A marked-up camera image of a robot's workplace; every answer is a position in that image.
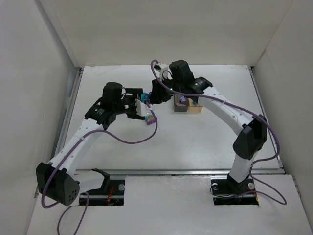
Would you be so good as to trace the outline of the teal lego with purple arch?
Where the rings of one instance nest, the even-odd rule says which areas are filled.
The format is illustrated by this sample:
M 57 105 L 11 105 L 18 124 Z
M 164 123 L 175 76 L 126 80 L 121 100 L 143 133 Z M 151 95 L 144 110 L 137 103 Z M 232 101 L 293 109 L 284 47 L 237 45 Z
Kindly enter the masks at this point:
M 140 95 L 140 100 L 142 103 L 150 102 L 150 94 L 149 93 L 142 93 Z

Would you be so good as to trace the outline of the small purple square lego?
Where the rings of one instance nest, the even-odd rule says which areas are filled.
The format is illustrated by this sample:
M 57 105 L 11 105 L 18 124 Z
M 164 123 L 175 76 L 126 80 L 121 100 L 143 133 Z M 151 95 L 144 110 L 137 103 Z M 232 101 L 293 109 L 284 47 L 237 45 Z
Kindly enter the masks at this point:
M 182 96 L 182 97 L 180 98 L 179 102 L 180 102 L 180 104 L 185 105 L 185 104 L 186 104 L 186 99 L 185 99 L 185 97 Z

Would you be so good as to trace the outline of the teal purple lego stack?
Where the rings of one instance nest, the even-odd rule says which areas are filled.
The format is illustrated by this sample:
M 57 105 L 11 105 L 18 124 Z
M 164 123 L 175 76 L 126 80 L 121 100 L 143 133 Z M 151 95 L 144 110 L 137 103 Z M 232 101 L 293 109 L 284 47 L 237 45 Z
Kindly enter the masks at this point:
M 148 115 L 145 117 L 145 122 L 147 125 L 152 125 L 157 122 L 157 117 L 153 115 Z

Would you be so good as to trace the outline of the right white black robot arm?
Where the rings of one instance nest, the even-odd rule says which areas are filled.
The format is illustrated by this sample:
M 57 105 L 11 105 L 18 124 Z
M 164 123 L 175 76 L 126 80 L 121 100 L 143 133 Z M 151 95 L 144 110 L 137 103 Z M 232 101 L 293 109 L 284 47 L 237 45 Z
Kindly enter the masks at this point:
M 169 65 L 153 60 L 150 67 L 155 76 L 150 103 L 161 104 L 177 94 L 192 99 L 219 117 L 237 136 L 233 144 L 235 159 L 227 178 L 235 184 L 246 181 L 257 152 L 267 140 L 266 119 L 229 103 L 210 81 L 202 76 L 195 77 L 184 60 Z

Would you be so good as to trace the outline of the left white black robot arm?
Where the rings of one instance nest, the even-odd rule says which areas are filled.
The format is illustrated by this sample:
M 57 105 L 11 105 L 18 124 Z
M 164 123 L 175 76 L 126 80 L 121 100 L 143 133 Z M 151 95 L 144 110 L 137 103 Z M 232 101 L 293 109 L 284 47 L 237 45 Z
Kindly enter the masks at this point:
M 48 163 L 40 163 L 36 177 L 41 203 L 48 197 L 56 203 L 71 205 L 82 193 L 103 187 L 108 174 L 98 169 L 76 173 L 79 163 L 93 143 L 116 120 L 117 115 L 143 119 L 142 88 L 123 88 L 116 82 L 108 82 L 102 96 L 86 112 L 84 119 L 70 141 Z

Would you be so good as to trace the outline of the grey transparent container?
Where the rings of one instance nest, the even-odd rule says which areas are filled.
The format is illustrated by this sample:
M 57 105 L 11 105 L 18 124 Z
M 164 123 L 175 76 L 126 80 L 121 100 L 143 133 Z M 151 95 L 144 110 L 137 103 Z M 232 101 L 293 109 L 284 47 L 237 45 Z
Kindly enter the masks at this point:
M 186 99 L 186 104 L 183 105 L 183 104 L 180 104 L 179 100 L 182 96 L 181 95 L 174 95 L 174 111 L 175 112 L 187 112 L 187 108 L 188 108 L 188 100 L 187 98 L 185 97 Z

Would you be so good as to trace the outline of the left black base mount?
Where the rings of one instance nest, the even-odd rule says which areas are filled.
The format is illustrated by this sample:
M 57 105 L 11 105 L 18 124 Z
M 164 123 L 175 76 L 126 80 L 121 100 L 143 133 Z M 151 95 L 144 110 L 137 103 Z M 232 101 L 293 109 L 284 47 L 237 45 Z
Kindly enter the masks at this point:
M 89 206 L 123 206 L 125 192 L 125 177 L 111 178 L 110 174 L 94 168 L 90 173 L 100 176 L 101 186 L 87 190 Z

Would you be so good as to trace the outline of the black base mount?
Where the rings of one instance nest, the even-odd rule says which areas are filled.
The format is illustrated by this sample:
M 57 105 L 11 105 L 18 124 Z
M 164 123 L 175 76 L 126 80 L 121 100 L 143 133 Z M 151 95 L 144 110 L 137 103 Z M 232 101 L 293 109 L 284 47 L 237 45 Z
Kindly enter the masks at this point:
M 237 184 L 230 179 L 211 179 L 210 192 L 215 206 L 258 206 L 255 184 L 251 178 Z
M 111 178 L 110 174 L 94 168 L 90 173 L 100 176 L 101 186 L 87 190 L 89 206 L 123 206 L 125 192 L 125 177 Z

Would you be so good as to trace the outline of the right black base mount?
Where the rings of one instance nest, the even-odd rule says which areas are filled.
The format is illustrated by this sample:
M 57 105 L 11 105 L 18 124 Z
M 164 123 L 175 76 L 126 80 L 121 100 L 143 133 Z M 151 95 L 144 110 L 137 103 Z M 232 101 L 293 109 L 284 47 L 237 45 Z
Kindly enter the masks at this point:
M 258 206 L 255 184 L 251 178 L 237 184 L 230 179 L 211 179 L 210 192 L 215 206 Z

